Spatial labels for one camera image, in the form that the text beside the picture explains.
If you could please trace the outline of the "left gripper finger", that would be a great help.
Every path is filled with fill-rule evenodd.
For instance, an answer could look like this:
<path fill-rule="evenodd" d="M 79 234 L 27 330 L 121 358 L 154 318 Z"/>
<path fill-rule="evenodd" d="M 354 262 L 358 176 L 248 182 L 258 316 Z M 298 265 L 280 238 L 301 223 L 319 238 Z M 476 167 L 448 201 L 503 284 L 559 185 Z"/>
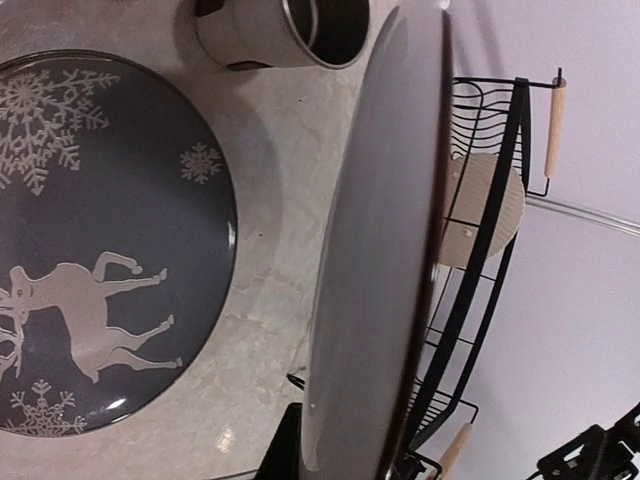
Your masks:
<path fill-rule="evenodd" d="M 257 470 L 257 480 L 298 480 L 302 404 L 290 403 Z"/>

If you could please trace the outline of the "right aluminium corner post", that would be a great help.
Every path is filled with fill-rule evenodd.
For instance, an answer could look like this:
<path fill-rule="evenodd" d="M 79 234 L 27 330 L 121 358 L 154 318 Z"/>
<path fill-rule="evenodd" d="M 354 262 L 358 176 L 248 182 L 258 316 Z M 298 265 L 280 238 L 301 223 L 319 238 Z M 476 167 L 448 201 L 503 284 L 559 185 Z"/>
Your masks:
<path fill-rule="evenodd" d="M 573 204 L 564 200 L 556 200 L 549 197 L 540 197 L 533 194 L 528 194 L 526 196 L 526 203 L 539 209 L 563 214 L 594 225 L 622 232 L 627 235 L 639 236 L 638 221 L 625 219 L 584 205 Z"/>

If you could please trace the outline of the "white cup with wood band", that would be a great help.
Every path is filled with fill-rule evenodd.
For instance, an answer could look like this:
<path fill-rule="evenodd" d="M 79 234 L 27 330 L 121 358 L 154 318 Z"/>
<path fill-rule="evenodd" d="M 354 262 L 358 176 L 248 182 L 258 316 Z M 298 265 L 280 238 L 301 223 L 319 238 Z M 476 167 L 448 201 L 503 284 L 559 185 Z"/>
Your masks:
<path fill-rule="evenodd" d="M 342 70 L 362 54 L 368 1 L 197 1 L 202 48 L 231 71 L 320 66 Z"/>

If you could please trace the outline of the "white plate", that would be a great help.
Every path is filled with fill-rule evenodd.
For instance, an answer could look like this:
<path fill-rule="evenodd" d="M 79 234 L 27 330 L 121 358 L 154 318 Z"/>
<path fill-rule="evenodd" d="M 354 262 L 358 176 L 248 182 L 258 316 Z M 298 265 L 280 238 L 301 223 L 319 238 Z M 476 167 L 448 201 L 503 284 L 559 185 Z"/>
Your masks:
<path fill-rule="evenodd" d="M 399 450 L 440 244 L 451 80 L 448 13 L 400 2 L 369 57 L 327 224 L 303 479 L 382 479 Z"/>

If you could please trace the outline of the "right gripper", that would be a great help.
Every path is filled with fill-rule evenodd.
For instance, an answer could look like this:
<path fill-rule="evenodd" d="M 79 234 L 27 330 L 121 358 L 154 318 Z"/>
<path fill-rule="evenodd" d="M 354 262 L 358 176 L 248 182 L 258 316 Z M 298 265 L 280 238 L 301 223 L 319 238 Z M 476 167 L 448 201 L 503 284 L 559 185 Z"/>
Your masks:
<path fill-rule="evenodd" d="M 636 479 L 639 468 L 639 405 L 611 428 L 592 425 L 544 456 L 529 479 Z"/>

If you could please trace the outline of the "grey plate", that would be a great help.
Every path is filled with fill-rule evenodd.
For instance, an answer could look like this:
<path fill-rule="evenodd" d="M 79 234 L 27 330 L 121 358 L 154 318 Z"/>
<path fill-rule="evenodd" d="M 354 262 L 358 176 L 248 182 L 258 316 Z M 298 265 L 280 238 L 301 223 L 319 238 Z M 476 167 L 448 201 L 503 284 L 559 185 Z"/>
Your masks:
<path fill-rule="evenodd" d="M 236 260 L 221 146 L 158 73 L 88 50 L 1 65 L 1 428 L 97 430 L 203 349 Z"/>

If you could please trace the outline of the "gold patterned plate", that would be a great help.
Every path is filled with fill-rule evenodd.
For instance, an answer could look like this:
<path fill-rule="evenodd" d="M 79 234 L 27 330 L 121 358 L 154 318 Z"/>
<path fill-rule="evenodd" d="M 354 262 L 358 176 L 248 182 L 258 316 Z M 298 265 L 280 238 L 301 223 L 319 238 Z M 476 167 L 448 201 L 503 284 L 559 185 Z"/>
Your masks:
<path fill-rule="evenodd" d="M 496 155 L 472 153 L 450 160 L 445 196 L 444 239 L 439 263 L 448 267 L 468 265 L 487 204 Z M 500 211 L 487 256 L 497 255 L 515 237 L 524 214 L 525 189 L 521 176 L 510 168 L 505 192 L 500 195 Z"/>

